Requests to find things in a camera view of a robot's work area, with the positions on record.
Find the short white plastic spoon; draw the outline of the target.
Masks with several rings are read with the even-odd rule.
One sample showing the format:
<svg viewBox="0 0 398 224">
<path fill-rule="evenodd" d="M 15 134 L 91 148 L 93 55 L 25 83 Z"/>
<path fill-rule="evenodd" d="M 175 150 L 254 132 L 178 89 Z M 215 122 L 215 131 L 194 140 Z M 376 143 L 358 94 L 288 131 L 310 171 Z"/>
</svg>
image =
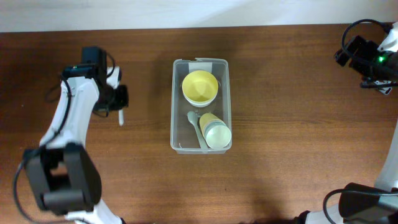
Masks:
<svg viewBox="0 0 398 224">
<path fill-rule="evenodd" d="M 118 118 L 119 118 L 119 125 L 123 126 L 124 125 L 124 111 L 123 110 L 118 111 Z"/>
</svg>

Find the long white plastic spoon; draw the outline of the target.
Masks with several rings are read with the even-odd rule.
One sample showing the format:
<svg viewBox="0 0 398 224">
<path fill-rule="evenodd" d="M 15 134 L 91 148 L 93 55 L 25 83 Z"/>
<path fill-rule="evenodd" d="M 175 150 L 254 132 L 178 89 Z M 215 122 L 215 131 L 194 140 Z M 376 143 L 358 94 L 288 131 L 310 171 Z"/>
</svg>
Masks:
<svg viewBox="0 0 398 224">
<path fill-rule="evenodd" d="M 193 125 L 193 127 L 195 129 L 200 148 L 203 150 L 208 150 L 207 143 L 205 142 L 205 140 L 202 136 L 202 133 L 200 131 L 199 125 L 198 125 L 198 119 L 199 119 L 198 114 L 194 111 L 189 111 L 187 113 L 187 119 L 188 119 L 189 123 Z"/>
</svg>

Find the white plastic bowl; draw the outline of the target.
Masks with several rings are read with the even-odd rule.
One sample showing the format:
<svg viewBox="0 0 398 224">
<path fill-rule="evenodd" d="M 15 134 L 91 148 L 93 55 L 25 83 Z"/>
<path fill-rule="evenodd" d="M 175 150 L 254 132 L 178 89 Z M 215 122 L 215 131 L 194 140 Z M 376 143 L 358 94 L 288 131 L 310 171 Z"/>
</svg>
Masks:
<svg viewBox="0 0 398 224">
<path fill-rule="evenodd" d="M 214 100 L 215 100 L 215 96 L 209 100 L 206 101 L 193 101 L 191 100 L 189 97 L 187 97 L 186 95 L 184 96 L 184 98 L 192 105 L 195 106 L 197 108 L 204 108 L 206 106 L 209 106 Z"/>
</svg>

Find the yellow plastic bowl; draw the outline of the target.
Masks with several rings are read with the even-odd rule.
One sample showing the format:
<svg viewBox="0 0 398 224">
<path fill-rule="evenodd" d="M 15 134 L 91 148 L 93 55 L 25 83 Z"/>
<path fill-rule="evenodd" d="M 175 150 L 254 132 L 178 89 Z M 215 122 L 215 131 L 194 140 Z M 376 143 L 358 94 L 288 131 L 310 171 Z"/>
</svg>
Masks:
<svg viewBox="0 0 398 224">
<path fill-rule="evenodd" d="M 218 81 L 212 73 L 196 70 L 183 79 L 182 91 L 186 99 L 196 104 L 204 104 L 213 101 L 217 96 Z"/>
</svg>

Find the yellow plastic cup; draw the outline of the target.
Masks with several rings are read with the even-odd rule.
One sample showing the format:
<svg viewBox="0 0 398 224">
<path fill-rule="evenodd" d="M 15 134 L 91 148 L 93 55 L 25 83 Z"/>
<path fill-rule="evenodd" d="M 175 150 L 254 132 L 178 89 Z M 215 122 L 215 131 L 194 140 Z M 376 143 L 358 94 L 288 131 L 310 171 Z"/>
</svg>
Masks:
<svg viewBox="0 0 398 224">
<path fill-rule="evenodd" d="M 213 121 L 221 121 L 217 116 L 215 116 L 213 113 L 205 113 L 203 114 L 200 119 L 199 119 L 199 125 L 201 128 L 201 131 L 204 133 L 205 128 Z"/>
</svg>

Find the cream plastic cup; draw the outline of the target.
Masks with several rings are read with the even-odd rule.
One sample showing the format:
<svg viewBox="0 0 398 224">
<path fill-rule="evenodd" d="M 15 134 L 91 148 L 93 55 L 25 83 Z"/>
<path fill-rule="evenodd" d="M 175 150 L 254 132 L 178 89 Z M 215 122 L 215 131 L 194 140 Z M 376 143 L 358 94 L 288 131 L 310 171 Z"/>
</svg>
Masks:
<svg viewBox="0 0 398 224">
<path fill-rule="evenodd" d="M 224 133 L 209 134 L 205 138 L 207 145 L 212 149 L 221 149 L 226 147 L 232 139 L 232 134 L 229 128 L 226 128 Z"/>
</svg>

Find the green plastic cup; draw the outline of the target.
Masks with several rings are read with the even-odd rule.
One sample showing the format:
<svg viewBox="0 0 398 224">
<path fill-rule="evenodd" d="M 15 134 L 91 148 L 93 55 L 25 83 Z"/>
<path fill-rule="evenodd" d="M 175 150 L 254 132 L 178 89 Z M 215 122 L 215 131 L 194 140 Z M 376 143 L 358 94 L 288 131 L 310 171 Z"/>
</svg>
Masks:
<svg viewBox="0 0 398 224">
<path fill-rule="evenodd" d="M 211 121 L 204 127 L 203 136 L 206 138 L 209 134 L 224 133 L 227 125 L 222 121 Z"/>
</svg>

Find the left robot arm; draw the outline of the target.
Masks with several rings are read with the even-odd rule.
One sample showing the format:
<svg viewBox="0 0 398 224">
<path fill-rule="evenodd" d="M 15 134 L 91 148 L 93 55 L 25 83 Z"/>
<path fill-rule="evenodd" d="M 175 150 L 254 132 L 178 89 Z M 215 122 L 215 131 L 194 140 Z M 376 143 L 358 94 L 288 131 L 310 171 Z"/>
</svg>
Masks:
<svg viewBox="0 0 398 224">
<path fill-rule="evenodd" d="M 100 47 L 83 47 L 81 62 L 64 68 L 50 127 L 17 168 L 25 171 L 37 206 L 65 222 L 124 223 L 102 199 L 100 174 L 85 149 L 92 113 L 117 111 L 124 124 L 129 96 L 120 67 L 107 65 L 111 57 Z"/>
</svg>

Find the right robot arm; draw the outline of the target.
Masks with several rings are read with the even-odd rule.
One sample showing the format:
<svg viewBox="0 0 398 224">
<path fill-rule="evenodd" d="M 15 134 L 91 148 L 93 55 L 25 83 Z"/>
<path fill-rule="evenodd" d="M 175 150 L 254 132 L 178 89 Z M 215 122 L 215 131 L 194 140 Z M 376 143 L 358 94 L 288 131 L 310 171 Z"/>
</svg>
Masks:
<svg viewBox="0 0 398 224">
<path fill-rule="evenodd" d="M 346 40 L 348 32 L 364 22 L 382 28 L 386 36 L 380 44 L 360 35 Z M 361 88 L 388 95 L 397 87 L 397 24 L 373 19 L 350 24 L 334 58 L 339 65 L 349 65 L 361 74 Z M 304 211 L 292 223 L 397 223 L 397 135 L 393 135 L 387 159 L 373 186 L 352 182 L 332 190 L 324 197 L 322 210 Z"/>
</svg>

